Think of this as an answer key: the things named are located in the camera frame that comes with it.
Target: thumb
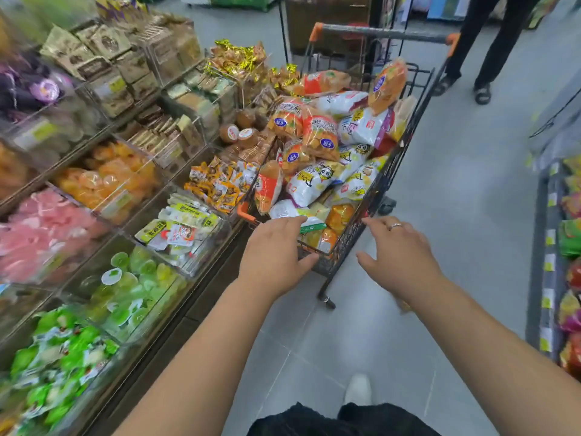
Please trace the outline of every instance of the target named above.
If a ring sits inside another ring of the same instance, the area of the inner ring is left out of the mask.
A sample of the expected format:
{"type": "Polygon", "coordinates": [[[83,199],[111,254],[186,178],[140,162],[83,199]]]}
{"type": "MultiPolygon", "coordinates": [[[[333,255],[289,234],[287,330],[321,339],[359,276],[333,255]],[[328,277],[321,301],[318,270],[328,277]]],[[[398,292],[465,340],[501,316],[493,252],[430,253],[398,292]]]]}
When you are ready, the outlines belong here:
{"type": "Polygon", "coordinates": [[[311,269],[313,269],[313,266],[315,266],[318,259],[319,259],[319,254],[312,253],[312,254],[309,254],[308,256],[302,258],[301,260],[299,260],[300,276],[301,277],[304,276],[307,272],[309,272],[311,269]]]}
{"type": "Polygon", "coordinates": [[[364,251],[357,251],[357,261],[368,274],[373,270],[377,263],[369,254],[367,254],[367,252],[364,251]]]}

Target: forearm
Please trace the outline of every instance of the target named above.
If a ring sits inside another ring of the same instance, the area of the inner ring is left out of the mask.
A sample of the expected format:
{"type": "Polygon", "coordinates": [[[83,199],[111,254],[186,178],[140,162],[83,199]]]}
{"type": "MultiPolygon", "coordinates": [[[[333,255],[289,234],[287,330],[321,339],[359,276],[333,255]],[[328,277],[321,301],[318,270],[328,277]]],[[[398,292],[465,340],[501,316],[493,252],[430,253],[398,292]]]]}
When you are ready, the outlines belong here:
{"type": "Polygon", "coordinates": [[[410,305],[502,435],[579,430],[581,385],[449,281],[410,305]]]}
{"type": "Polygon", "coordinates": [[[220,436],[252,344],[274,302],[236,280],[116,431],[220,436]]]}

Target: black sandal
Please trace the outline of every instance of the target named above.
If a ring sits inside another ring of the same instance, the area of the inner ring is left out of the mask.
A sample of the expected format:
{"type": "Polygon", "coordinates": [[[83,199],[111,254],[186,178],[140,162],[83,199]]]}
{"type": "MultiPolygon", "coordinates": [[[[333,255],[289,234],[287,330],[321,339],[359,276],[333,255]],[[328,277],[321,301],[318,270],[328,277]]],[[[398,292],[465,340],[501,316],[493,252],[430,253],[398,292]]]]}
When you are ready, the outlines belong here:
{"type": "Polygon", "coordinates": [[[492,99],[492,93],[490,93],[490,84],[484,84],[483,87],[474,87],[474,99],[477,104],[486,105],[492,99]]]}
{"type": "Polygon", "coordinates": [[[454,78],[450,78],[448,75],[446,75],[445,77],[443,77],[437,84],[437,86],[434,88],[434,96],[441,96],[444,93],[446,93],[446,91],[452,87],[452,85],[454,84],[454,82],[456,82],[456,80],[454,80],[454,78]]]}

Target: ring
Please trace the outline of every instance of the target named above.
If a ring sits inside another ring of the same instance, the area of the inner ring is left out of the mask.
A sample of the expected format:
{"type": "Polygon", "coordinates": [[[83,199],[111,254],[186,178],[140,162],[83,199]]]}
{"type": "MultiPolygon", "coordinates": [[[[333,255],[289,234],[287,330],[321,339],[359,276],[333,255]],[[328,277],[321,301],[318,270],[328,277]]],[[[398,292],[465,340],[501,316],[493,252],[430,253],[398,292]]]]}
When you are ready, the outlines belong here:
{"type": "Polygon", "coordinates": [[[391,231],[393,228],[398,227],[398,226],[403,228],[403,225],[401,223],[394,223],[393,225],[388,226],[388,231],[391,231]]]}

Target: person's left hand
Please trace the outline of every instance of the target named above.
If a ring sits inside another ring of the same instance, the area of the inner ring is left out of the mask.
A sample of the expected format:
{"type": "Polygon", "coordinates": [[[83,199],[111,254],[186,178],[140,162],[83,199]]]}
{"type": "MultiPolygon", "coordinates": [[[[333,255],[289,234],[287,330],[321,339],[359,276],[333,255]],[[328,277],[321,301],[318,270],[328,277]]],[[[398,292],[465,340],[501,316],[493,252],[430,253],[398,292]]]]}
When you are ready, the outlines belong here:
{"type": "Polygon", "coordinates": [[[299,260],[297,237],[305,216],[261,223],[248,239],[238,280],[273,301],[290,291],[315,266],[315,253],[299,260]]]}

